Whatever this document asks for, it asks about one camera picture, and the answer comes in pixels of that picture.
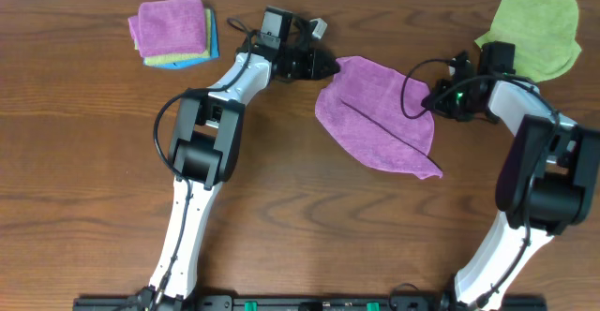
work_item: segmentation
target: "wrinkled purple cloth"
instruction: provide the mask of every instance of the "wrinkled purple cloth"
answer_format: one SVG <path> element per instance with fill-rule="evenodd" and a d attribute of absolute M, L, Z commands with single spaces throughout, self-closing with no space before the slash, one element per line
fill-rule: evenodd
<path fill-rule="evenodd" d="M 201 0 L 145 2 L 129 18 L 129 31 L 140 56 L 202 53 L 206 50 L 206 19 Z"/>
<path fill-rule="evenodd" d="M 404 76 L 363 57 L 338 58 L 341 70 L 319 94 L 315 114 L 329 134 L 354 158 L 376 170 L 442 177 L 429 158 L 431 113 L 410 120 L 400 108 Z M 418 113 L 428 86 L 409 80 L 407 113 Z"/>

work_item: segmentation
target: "folded cloth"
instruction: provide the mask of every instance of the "folded cloth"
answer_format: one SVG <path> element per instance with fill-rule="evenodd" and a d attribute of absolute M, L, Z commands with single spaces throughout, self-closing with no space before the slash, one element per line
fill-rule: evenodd
<path fill-rule="evenodd" d="M 363 57 L 338 58 L 340 72 L 319 94 L 315 114 L 329 134 L 365 166 L 412 173 L 419 179 L 442 171 L 428 158 L 433 140 L 431 113 L 410 120 L 400 109 L 405 77 Z M 409 80 L 405 109 L 417 113 L 428 86 Z"/>
<path fill-rule="evenodd" d="M 211 36 L 211 10 L 208 8 L 204 11 L 206 16 L 206 42 L 210 43 Z M 143 63 L 153 67 L 157 65 L 181 62 L 196 58 L 210 58 L 210 45 L 206 45 L 206 50 L 202 53 L 169 53 L 143 58 Z"/>
<path fill-rule="evenodd" d="M 210 31 L 210 57 L 208 58 L 194 58 L 169 64 L 162 64 L 153 67 L 168 68 L 168 69 L 180 69 L 184 67 L 190 67 L 196 64 L 208 62 L 215 58 L 218 58 L 218 36 L 217 36 L 217 20 L 215 18 L 215 12 L 211 12 L 211 31 Z"/>
<path fill-rule="evenodd" d="M 517 74 L 547 81 L 568 71 L 581 52 L 578 18 L 576 0 L 502 0 L 489 32 L 475 43 L 515 44 Z"/>
<path fill-rule="evenodd" d="M 144 58 L 169 53 L 200 54 L 206 50 L 201 0 L 142 3 L 137 19 L 135 16 L 129 19 L 129 30 Z"/>

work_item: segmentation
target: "wooden table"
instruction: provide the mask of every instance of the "wooden table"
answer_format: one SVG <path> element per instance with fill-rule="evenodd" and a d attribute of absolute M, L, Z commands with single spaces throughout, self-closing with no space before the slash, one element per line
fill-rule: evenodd
<path fill-rule="evenodd" d="M 487 31 L 500 0 L 203 0 L 221 58 L 180 71 L 145 67 L 127 18 L 155 0 L 0 0 L 0 309 L 66 310 L 81 293 L 129 294 L 158 262 L 173 178 L 151 140 L 160 106 L 232 65 L 239 16 L 267 5 L 329 23 L 337 56 L 406 72 Z M 600 0 L 577 0 L 573 69 L 542 94 L 583 125 L 600 121 Z M 420 71 L 429 82 L 443 67 Z M 473 256 L 496 207 L 511 145 L 504 126 L 436 118 L 442 179 L 368 169 L 314 116 L 329 81 L 273 82 L 247 109 L 240 159 L 213 207 L 199 284 L 239 294 L 385 295 L 401 282 L 441 290 Z M 174 111 L 161 131 L 168 141 Z M 510 292 L 551 310 L 600 304 L 600 202 L 527 264 Z"/>

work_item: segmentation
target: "brown wooden surface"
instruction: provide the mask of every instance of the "brown wooden surface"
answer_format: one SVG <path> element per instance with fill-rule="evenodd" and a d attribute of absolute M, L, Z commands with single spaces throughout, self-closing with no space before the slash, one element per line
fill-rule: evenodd
<path fill-rule="evenodd" d="M 151 141 L 160 106 L 231 66 L 266 5 L 329 23 L 337 56 L 406 72 L 487 31 L 500 0 L 204 0 L 221 58 L 181 71 L 144 67 L 127 18 L 154 0 L 0 0 L 0 309 L 66 310 L 81 293 L 132 293 L 155 269 L 172 176 Z M 600 122 L 600 0 L 577 0 L 573 69 L 541 85 L 584 125 Z M 443 67 L 424 69 L 429 83 Z M 381 294 L 401 282 L 441 290 L 472 257 L 496 208 L 512 137 L 504 126 L 436 118 L 443 178 L 368 169 L 314 116 L 328 81 L 274 82 L 247 109 L 240 159 L 213 208 L 200 283 L 240 294 Z M 173 112 L 161 136 L 166 141 Z M 527 264 L 511 292 L 552 310 L 600 304 L 600 202 Z"/>

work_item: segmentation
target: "blue cloth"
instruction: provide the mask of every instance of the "blue cloth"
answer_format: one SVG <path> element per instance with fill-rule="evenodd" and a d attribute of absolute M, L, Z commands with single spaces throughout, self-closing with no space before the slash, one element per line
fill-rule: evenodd
<path fill-rule="evenodd" d="M 213 60 L 215 58 L 218 58 L 217 20 L 215 17 L 215 12 L 212 12 L 211 14 L 212 14 L 212 19 L 211 19 L 211 29 L 210 29 L 210 31 L 211 31 L 210 57 L 189 59 L 186 61 L 163 64 L 163 65 L 153 66 L 153 67 L 168 68 L 168 69 L 180 69 L 180 68 L 184 68 L 184 67 L 191 67 L 193 65 L 201 64 L 201 63 Z"/>

